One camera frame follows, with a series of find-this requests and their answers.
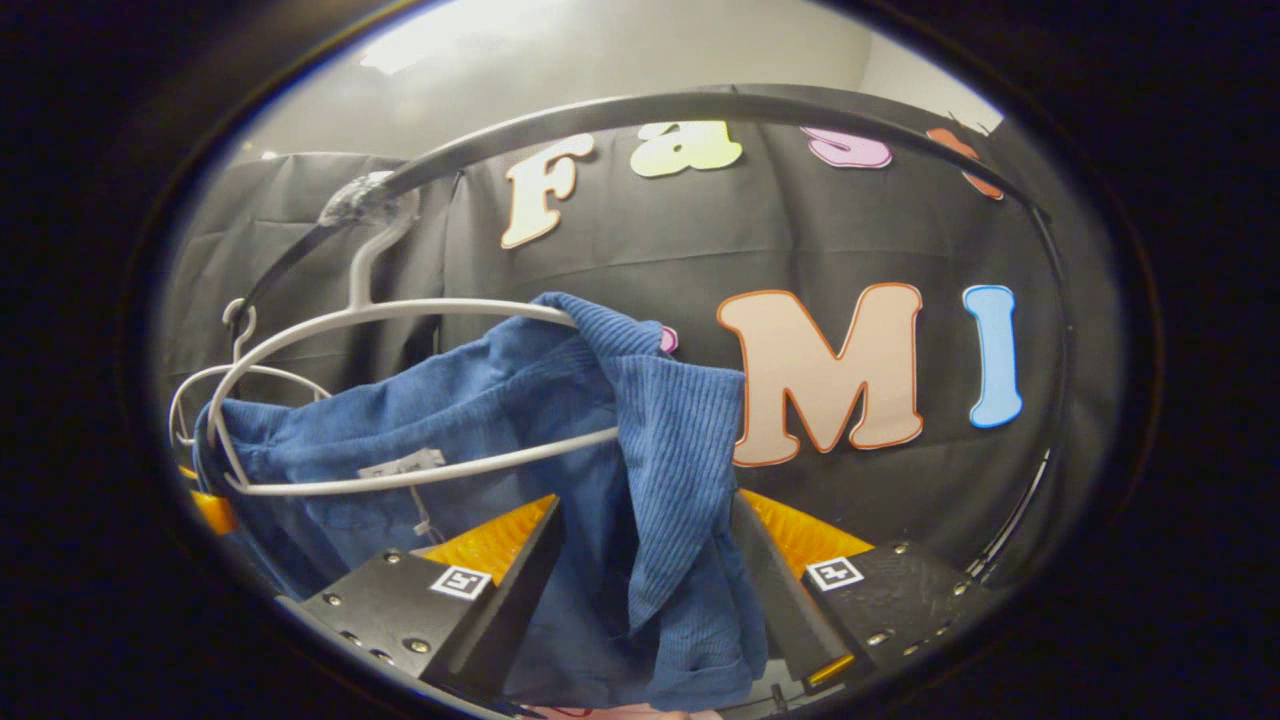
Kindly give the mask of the black backdrop cloth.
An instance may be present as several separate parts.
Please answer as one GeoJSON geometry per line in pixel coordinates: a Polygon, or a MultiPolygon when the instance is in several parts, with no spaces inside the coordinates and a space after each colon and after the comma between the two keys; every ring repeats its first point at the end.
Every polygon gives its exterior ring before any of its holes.
{"type": "Polygon", "coordinates": [[[919,288],[922,436],[897,448],[822,456],[809,442],[742,479],[877,539],[910,537],[950,562],[986,548],[995,585],[1053,564],[1093,521],[1126,393],[1129,342],[1112,236],[1075,170],[1019,118],[989,133],[883,97],[783,85],[733,86],[941,129],[1044,210],[1056,284],[1034,222],[959,169],[892,145],[879,169],[840,168],[831,141],[795,126],[731,120],[740,159],[643,178],[637,128],[594,133],[579,187],[554,202],[547,236],[499,246],[512,191],[502,172],[525,150],[448,170],[421,217],[375,265],[375,299],[529,301],[564,291],[672,323],[689,363],[731,366],[739,343],[714,318],[754,290],[787,290],[833,338],[876,282],[919,288]]]}

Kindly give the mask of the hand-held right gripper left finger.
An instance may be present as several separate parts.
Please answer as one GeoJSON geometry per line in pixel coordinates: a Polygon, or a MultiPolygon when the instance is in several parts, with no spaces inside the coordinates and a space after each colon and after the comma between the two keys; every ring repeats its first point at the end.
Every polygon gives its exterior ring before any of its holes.
{"type": "Polygon", "coordinates": [[[500,701],[563,543],[548,495],[433,550],[383,550],[301,609],[402,675],[500,701]]]}

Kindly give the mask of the black clothes rail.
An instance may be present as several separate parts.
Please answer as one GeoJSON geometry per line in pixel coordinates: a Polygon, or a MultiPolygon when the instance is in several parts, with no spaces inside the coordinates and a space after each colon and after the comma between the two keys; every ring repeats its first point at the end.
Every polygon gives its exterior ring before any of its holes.
{"type": "Polygon", "coordinates": [[[236,340],[247,325],[259,297],[288,274],[297,263],[339,231],[367,219],[376,210],[381,210],[439,176],[529,145],[613,127],[639,126],[645,120],[750,120],[849,132],[890,145],[899,145],[945,161],[957,170],[996,186],[1010,199],[1021,204],[1036,229],[1037,240],[1053,278],[1055,309],[1059,315],[1059,384],[1050,406],[1048,438],[1036,477],[1021,493],[996,537],[965,570],[974,582],[989,584],[1007,557],[1009,541],[1023,524],[1027,510],[1042,487],[1043,475],[1052,473],[1059,464],[1057,451],[1062,446],[1061,437],[1068,424],[1069,375],[1074,366],[1075,322],[1066,306],[1068,279],[1059,243],[1051,229],[1051,217],[1032,195],[982,161],[968,158],[957,150],[947,149],[925,135],[904,126],[874,117],[841,111],[797,97],[704,90],[604,97],[517,117],[474,131],[424,152],[394,170],[387,179],[369,181],[358,184],[356,190],[338,192],[321,211],[316,224],[264,272],[244,297],[237,299],[227,306],[221,322],[230,338],[236,340]]]}

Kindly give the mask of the white hanger with taped hook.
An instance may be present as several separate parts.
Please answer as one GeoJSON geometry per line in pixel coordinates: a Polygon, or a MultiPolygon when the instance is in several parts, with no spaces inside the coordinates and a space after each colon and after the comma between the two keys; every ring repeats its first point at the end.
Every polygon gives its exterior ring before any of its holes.
{"type": "Polygon", "coordinates": [[[346,225],[360,223],[369,217],[389,218],[387,228],[364,243],[351,260],[348,268],[347,305],[333,313],[291,325],[253,346],[238,361],[233,363],[230,372],[225,374],[220,384],[215,388],[207,414],[207,442],[223,451],[229,468],[223,475],[224,482],[233,491],[250,496],[355,495],[415,487],[506,470],[618,439],[620,430],[613,427],[509,454],[383,477],[325,480],[307,484],[255,484],[250,480],[248,473],[244,470],[236,451],[230,432],[227,428],[223,406],[233,387],[247,374],[250,366],[257,365],[268,356],[287,346],[329,331],[344,329],[370,322],[442,314],[525,316],[557,325],[575,325],[573,319],[568,314],[554,307],[534,304],[486,299],[374,301],[371,282],[375,261],[404,236],[413,224],[417,209],[417,195],[415,192],[408,199],[372,200],[372,192],[378,190],[383,179],[385,179],[385,174],[376,173],[366,179],[358,179],[346,186],[326,204],[317,224],[312,228],[314,236],[320,237],[339,231],[346,225]],[[364,200],[372,200],[371,209],[360,210],[357,208],[356,202],[364,200]]]}

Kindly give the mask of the blue corduroy shirt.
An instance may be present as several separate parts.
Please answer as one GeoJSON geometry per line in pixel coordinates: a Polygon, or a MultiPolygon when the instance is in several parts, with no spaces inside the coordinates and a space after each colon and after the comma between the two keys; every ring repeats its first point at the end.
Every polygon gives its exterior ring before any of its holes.
{"type": "Polygon", "coordinates": [[[352,480],[426,451],[447,465],[617,428],[503,471],[352,495],[229,500],[262,570],[308,597],[393,547],[454,538],[554,495],[564,546],[503,693],[522,705],[703,711],[742,701],[768,662],[765,619],[730,530],[740,370],[685,364],[662,327],[568,293],[573,324],[509,318],[387,380],[298,407],[228,398],[255,486],[352,480]]]}

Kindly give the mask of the white plastic hanger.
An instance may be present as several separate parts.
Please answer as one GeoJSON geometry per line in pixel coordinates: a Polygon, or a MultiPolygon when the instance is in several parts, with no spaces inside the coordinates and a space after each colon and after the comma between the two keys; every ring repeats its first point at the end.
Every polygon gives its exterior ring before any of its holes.
{"type": "MultiPolygon", "coordinates": [[[[241,359],[244,345],[248,342],[248,340],[253,336],[256,331],[257,327],[256,309],[248,306],[246,299],[236,299],[232,300],[224,307],[221,314],[223,324],[227,327],[227,329],[230,329],[234,316],[237,316],[237,313],[241,310],[244,310],[246,315],[244,325],[241,331],[232,332],[232,359],[237,361],[241,359]]],[[[233,364],[221,364],[205,368],[200,372],[193,373],[192,375],[188,375],[177,386],[172,396],[166,415],[168,439],[173,450],[192,448],[195,446],[195,439],[191,437],[191,433],[188,430],[188,423],[186,420],[186,413],[183,410],[183,400],[187,391],[192,389],[197,383],[202,380],[209,380],[215,377],[225,375],[228,372],[230,372],[232,368],[233,364]]],[[[274,366],[252,365],[248,368],[247,373],[257,375],[269,375],[302,386],[306,389],[311,391],[315,401],[332,397],[332,393],[326,388],[293,372],[282,370],[274,366]]]]}

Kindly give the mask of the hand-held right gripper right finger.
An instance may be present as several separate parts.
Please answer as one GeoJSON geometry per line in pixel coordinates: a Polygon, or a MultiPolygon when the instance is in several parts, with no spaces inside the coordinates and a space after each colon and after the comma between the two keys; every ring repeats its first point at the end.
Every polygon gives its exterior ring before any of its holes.
{"type": "Polygon", "coordinates": [[[805,691],[900,676],[980,625],[996,598],[922,546],[870,544],[748,489],[731,530],[765,628],[805,691]]]}

